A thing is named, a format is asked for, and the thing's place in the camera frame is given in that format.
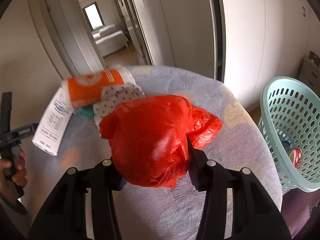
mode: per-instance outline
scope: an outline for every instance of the laundry basket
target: laundry basket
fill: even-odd
[[[285,188],[313,192],[320,188],[320,99],[305,84],[288,78],[271,79],[260,99],[262,133]],[[299,147],[301,160],[295,167],[282,146]]]

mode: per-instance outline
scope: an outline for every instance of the polka dot cloth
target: polka dot cloth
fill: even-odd
[[[141,87],[134,84],[130,86],[116,85],[103,87],[101,94],[102,101],[93,104],[94,122],[96,126],[99,129],[102,118],[111,114],[117,104],[144,97],[145,95]]]

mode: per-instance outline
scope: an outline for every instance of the finger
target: finger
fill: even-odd
[[[17,162],[18,170],[22,171],[25,165],[26,165],[25,159],[20,157],[20,159]]]
[[[24,153],[24,151],[21,150],[21,151],[20,151],[20,157],[21,157],[21,158],[24,158],[25,156],[26,156],[26,154]]]
[[[20,181],[17,182],[16,184],[17,184],[18,186],[24,187],[25,185],[27,185],[27,183],[28,183],[28,180],[27,180],[27,178],[24,177],[22,180],[20,180]]]
[[[26,168],[23,168],[22,171],[17,171],[17,173],[12,176],[12,181],[14,183],[17,183],[20,180],[22,180],[26,175],[27,175],[27,170]]]
[[[0,159],[0,171],[11,167],[11,162],[5,159]]]

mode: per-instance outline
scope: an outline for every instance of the white circular logo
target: white circular logo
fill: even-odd
[[[76,82],[83,87],[90,87],[100,81],[102,78],[102,74],[100,72],[88,74],[88,75],[80,75],[75,77]]]

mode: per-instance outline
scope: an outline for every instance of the window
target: window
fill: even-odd
[[[97,2],[94,2],[83,9],[84,16],[89,24],[91,31],[94,31],[104,25]]]

